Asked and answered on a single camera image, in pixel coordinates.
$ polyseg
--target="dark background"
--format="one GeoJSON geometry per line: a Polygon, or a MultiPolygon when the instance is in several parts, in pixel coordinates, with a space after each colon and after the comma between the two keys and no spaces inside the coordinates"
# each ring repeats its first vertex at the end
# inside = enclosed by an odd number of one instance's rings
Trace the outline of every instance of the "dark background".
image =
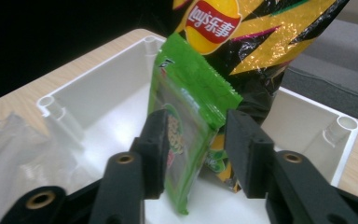
{"type": "Polygon", "coordinates": [[[0,1],[0,97],[136,28],[166,35],[162,0],[0,1]]]}

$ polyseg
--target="crinkled plastic wrapper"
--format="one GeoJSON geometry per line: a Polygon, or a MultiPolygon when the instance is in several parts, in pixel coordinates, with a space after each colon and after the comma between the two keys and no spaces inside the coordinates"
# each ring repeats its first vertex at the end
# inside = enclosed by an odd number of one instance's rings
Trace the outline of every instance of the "crinkled plastic wrapper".
{"type": "Polygon", "coordinates": [[[178,34],[161,47],[153,70],[149,112],[169,111],[170,151],[165,189],[175,209],[187,214],[192,183],[207,150],[241,97],[178,34]]]}
{"type": "Polygon", "coordinates": [[[60,186],[71,194],[96,180],[54,135],[39,133],[16,114],[0,120],[0,219],[32,189],[60,186]]]}
{"type": "MultiPolygon", "coordinates": [[[[261,124],[288,64],[349,0],[174,0],[173,29],[242,96],[238,109],[261,124]]],[[[216,138],[208,164],[229,167],[216,138]]],[[[238,190],[235,176],[221,179],[238,190]]]]}

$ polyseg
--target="gray fabric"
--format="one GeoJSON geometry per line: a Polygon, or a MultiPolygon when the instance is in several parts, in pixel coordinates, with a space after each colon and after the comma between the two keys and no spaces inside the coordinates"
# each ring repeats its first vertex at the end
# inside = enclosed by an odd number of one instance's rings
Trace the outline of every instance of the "gray fabric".
{"type": "Polygon", "coordinates": [[[291,62],[282,86],[358,119],[358,25],[333,21],[291,62]]]}

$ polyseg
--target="table surface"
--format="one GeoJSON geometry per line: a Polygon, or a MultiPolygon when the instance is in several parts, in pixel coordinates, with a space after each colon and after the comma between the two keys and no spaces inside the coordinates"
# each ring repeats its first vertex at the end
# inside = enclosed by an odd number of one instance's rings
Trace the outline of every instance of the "table surface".
{"type": "MultiPolygon", "coordinates": [[[[5,119],[11,112],[14,112],[24,118],[39,132],[48,134],[42,113],[36,107],[36,101],[39,98],[58,89],[61,85],[82,75],[92,67],[102,63],[148,35],[155,34],[146,30],[129,32],[1,97],[0,120],[5,119]]],[[[338,187],[358,196],[358,136],[338,187]]]]}

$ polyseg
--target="white container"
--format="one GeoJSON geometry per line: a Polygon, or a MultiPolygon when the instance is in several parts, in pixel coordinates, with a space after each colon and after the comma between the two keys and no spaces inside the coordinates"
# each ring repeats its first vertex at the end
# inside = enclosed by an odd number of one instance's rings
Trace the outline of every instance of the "white container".
{"type": "MultiPolygon", "coordinates": [[[[50,134],[73,150],[80,164],[95,178],[102,176],[110,156],[129,150],[144,126],[151,69],[163,41],[146,37],[37,103],[50,134]]],[[[317,147],[316,153],[331,157],[331,161],[338,158],[329,169],[321,171],[336,186],[358,134],[355,119],[280,88],[262,127],[278,150],[304,153],[312,144],[324,144],[318,136],[336,120],[338,124],[346,121],[344,127],[331,129],[333,133],[345,131],[339,144],[327,154],[326,149],[317,147]]],[[[163,194],[158,201],[146,202],[146,223],[269,223],[265,200],[250,200],[241,192],[232,193],[204,171],[193,186],[188,210],[188,216],[177,215],[163,194]]]]}

